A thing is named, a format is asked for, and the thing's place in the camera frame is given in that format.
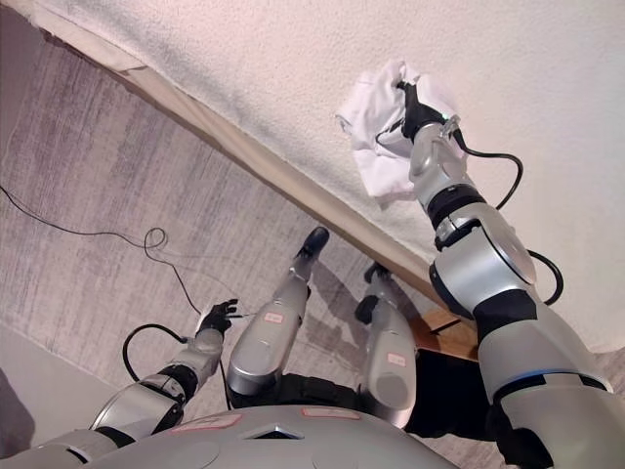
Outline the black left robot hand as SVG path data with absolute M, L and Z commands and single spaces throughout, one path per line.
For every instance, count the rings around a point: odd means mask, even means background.
M 224 335 L 231 327 L 231 321 L 240 318 L 240 314 L 237 312 L 237 305 L 237 299 L 229 299 L 223 303 L 214 305 L 209 313 L 200 321 L 196 333 L 200 333 L 204 330 L 215 330 L 221 335 Z

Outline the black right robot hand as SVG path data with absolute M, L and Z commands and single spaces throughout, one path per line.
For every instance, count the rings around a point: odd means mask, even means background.
M 404 117 L 378 133 L 375 137 L 376 143 L 381 144 L 380 138 L 386 134 L 391 135 L 395 130 L 399 130 L 403 138 L 413 143 L 417 133 L 426 125 L 445 124 L 449 120 L 442 112 L 420 102 L 415 84 L 402 80 L 396 87 L 404 93 Z

